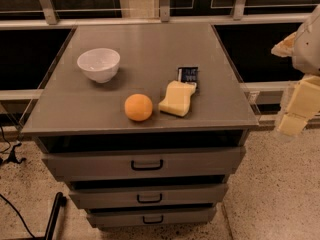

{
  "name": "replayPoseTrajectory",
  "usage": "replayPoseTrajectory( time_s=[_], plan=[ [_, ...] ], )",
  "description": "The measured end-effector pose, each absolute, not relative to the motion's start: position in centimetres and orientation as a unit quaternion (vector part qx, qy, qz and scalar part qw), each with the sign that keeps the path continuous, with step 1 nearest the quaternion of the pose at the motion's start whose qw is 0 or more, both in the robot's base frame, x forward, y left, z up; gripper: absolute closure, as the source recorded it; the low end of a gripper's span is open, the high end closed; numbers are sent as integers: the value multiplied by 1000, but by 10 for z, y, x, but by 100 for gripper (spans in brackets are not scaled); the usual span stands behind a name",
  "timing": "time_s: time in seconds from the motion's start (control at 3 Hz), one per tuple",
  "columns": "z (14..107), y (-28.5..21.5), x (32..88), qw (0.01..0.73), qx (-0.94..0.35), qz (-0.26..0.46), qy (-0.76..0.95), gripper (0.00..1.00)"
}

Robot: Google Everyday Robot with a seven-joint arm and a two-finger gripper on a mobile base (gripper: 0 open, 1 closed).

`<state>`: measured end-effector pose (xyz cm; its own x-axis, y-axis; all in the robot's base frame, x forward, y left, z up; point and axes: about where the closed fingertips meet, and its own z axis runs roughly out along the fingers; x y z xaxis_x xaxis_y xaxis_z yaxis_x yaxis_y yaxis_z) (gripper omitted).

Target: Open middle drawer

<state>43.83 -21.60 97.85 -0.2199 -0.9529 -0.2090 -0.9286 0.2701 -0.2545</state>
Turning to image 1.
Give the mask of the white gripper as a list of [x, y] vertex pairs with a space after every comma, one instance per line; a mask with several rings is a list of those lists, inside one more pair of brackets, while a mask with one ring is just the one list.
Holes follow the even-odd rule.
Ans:
[[286, 136], [297, 136], [320, 112], [320, 5], [293, 32], [276, 44], [271, 53], [291, 57], [293, 67], [304, 74], [294, 85], [276, 130]]

